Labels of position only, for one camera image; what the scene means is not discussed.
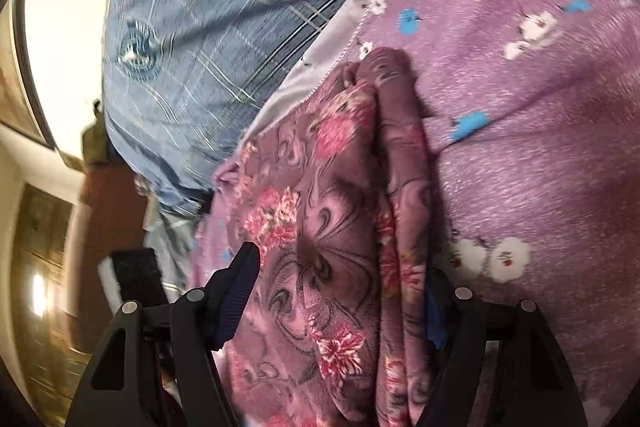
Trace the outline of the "mauve pink floral garment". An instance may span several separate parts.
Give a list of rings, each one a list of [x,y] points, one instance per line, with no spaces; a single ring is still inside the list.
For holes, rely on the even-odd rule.
[[[226,352],[257,426],[412,426],[428,400],[423,301],[431,205],[406,54],[338,65],[248,141],[227,231],[260,272]]]

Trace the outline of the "blue plaid pillow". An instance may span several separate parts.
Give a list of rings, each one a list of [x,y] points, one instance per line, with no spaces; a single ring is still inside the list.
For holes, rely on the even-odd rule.
[[[244,129],[346,0],[110,0],[112,144],[160,203],[193,216]]]

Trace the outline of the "olive green cloth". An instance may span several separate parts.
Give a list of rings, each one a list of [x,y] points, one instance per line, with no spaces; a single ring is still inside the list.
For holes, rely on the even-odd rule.
[[[93,102],[92,110],[94,121],[81,133],[82,160],[86,166],[108,165],[111,162],[111,145],[100,100]]]

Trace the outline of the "purple floral bedsheet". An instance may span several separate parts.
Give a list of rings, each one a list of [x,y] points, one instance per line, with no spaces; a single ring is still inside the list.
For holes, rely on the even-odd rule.
[[[370,0],[332,69],[216,174],[198,273],[225,265],[244,145],[338,65],[406,54],[427,147],[427,272],[537,303],[586,426],[639,421],[639,0]]]

